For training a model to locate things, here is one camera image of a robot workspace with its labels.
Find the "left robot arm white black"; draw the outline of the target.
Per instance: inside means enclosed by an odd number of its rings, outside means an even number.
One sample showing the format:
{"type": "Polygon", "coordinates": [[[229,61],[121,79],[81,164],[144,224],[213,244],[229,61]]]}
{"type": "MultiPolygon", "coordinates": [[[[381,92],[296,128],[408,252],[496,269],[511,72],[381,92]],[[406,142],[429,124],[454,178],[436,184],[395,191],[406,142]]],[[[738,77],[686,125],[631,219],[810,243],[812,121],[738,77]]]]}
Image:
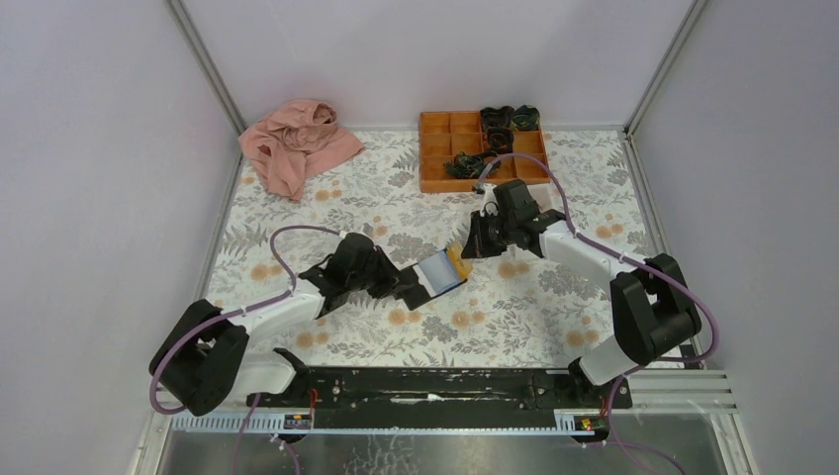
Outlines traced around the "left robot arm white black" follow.
{"type": "Polygon", "coordinates": [[[344,234],[277,295],[230,312],[206,299],[190,304],[148,366],[149,400],[161,414],[204,416],[235,393],[251,393],[242,367],[260,340],[333,312],[353,293],[403,300],[420,284],[415,266],[398,268],[369,237],[344,234]]]}

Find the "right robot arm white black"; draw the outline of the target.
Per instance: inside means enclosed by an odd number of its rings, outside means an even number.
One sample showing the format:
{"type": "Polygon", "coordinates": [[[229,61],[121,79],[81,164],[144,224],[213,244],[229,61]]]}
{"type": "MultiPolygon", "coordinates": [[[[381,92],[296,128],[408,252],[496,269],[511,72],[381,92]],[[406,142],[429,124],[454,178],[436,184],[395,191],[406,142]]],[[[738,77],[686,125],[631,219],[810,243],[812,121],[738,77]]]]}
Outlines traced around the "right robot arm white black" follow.
{"type": "Polygon", "coordinates": [[[666,253],[640,259],[582,235],[565,213],[541,209],[521,180],[485,192],[470,215],[465,259],[500,256],[514,246],[570,267],[608,295],[612,335],[570,363],[569,398],[590,408],[606,383],[644,367],[701,329],[677,261],[666,253]]]}

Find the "black blue card holder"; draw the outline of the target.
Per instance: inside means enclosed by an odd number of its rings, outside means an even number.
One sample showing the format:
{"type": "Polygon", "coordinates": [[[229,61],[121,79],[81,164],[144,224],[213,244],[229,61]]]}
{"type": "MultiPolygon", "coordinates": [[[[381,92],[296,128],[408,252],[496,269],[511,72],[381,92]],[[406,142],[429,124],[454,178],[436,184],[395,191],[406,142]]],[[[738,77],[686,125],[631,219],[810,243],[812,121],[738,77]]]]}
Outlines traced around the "black blue card holder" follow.
{"type": "Polygon", "coordinates": [[[408,291],[401,299],[410,310],[415,310],[441,297],[468,280],[458,279],[445,253],[445,248],[412,265],[415,266],[419,277],[419,285],[408,291]]]}

